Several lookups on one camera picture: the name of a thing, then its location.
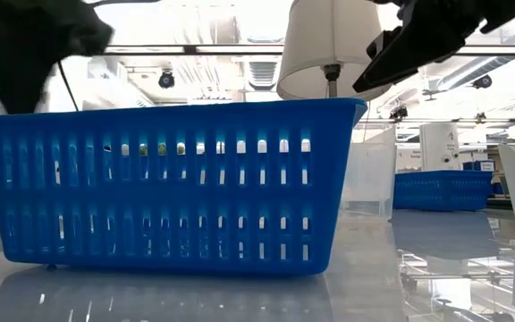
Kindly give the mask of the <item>clear plastic basket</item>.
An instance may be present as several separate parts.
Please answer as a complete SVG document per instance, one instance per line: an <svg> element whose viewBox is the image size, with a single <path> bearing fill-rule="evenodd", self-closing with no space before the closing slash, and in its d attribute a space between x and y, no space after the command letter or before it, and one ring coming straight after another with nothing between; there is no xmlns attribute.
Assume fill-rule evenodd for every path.
<svg viewBox="0 0 515 322"><path fill-rule="evenodd" d="M368 140L350 144L341 209L385 221L392 217L395 140L395 129L389 128Z"/></svg>

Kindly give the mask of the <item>black overhead frame bar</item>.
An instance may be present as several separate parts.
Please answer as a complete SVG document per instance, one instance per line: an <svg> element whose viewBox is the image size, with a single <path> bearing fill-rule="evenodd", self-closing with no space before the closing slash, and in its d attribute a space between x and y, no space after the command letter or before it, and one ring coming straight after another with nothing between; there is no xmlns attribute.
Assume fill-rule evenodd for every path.
<svg viewBox="0 0 515 322"><path fill-rule="evenodd" d="M233 45L120 45L109 46L105 55L113 56L178 56L178 55L281 55L283 44ZM468 45L454 56L515 56L515 45Z"/></svg>

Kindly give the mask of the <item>white cylindrical column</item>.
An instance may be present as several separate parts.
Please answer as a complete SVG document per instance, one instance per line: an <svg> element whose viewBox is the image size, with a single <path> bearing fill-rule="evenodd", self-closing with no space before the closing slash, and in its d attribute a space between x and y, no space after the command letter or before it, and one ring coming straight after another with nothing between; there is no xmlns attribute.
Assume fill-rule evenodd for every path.
<svg viewBox="0 0 515 322"><path fill-rule="evenodd" d="M459 134L456 123L425 123L419 126L423 171L460 170Z"/></svg>

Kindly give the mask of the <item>thin black frame bar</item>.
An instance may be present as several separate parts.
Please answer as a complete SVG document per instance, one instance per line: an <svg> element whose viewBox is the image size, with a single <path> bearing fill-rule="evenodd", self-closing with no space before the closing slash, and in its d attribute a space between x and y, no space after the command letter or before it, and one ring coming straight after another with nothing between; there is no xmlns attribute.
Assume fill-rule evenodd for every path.
<svg viewBox="0 0 515 322"><path fill-rule="evenodd" d="M397 124L397 123L515 123L515 118L452 118L452 119L427 119L427 118L402 118L402 119L378 119L363 118L359 123L373 124Z"/></svg>

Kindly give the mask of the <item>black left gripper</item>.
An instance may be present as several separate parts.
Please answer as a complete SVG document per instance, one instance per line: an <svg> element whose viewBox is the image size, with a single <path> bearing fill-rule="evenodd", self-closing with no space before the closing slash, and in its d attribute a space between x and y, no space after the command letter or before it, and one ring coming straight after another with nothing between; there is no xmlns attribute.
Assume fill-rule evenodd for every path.
<svg viewBox="0 0 515 322"><path fill-rule="evenodd" d="M0 63L24 55L52 63L105 52L114 29L83 0L0 0ZM46 98L52 66L8 70L0 76L7 114L34 114Z"/></svg>

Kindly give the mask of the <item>blue labelled box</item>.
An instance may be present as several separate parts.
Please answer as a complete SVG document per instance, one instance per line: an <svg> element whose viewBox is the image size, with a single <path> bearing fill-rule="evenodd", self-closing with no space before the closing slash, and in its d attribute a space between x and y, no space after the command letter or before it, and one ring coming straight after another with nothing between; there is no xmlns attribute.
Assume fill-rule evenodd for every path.
<svg viewBox="0 0 515 322"><path fill-rule="evenodd" d="M492 159L468 161L462 164L465 171L494 172L495 162Z"/></svg>

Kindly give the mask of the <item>green potted artificial plant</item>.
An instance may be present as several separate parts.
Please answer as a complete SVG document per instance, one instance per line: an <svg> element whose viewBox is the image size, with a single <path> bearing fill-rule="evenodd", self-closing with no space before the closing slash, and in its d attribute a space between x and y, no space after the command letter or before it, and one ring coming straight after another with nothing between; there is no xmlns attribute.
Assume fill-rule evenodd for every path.
<svg viewBox="0 0 515 322"><path fill-rule="evenodd" d="M157 145L157 154L159 156L164 156L168 152L168 148L165 143L159 143ZM184 155L186 152L185 145L183 143L179 143L177 146L177 154ZM146 143L141 143L139 145L139 154L141 156L146 156L148 154L148 145Z"/></svg>

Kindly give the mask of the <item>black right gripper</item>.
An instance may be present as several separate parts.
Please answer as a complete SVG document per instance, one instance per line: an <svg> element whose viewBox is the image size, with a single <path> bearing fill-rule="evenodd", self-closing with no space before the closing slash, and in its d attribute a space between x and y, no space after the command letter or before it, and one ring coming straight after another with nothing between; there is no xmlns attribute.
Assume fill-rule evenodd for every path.
<svg viewBox="0 0 515 322"><path fill-rule="evenodd" d="M479 30L487 34L515 19L515 0L398 0L402 26L383 30L368 46L371 59L352 84L357 92L397 83L442 61Z"/></svg>

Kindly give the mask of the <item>blue slotted plastic basket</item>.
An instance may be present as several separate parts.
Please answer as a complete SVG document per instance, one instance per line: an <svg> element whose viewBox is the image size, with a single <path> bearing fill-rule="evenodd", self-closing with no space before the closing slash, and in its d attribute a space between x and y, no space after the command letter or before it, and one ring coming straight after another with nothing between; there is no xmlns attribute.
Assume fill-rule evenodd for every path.
<svg viewBox="0 0 515 322"><path fill-rule="evenodd" d="M492 172L438 170L395 175L394 209L478 211L492 194Z"/></svg>
<svg viewBox="0 0 515 322"><path fill-rule="evenodd" d="M359 99L325 98L0 115L4 256L78 267L322 273L350 136L366 109Z"/></svg>

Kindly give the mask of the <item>table lamp white shade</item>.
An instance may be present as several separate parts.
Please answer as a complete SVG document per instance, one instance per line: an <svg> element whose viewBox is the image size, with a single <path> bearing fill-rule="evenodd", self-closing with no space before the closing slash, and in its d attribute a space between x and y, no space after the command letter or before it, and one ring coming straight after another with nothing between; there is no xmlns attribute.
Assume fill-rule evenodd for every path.
<svg viewBox="0 0 515 322"><path fill-rule="evenodd" d="M364 92L353 84L370 63L367 46L381 33L368 0L294 0L276 91L283 99L381 97L388 85Z"/></svg>

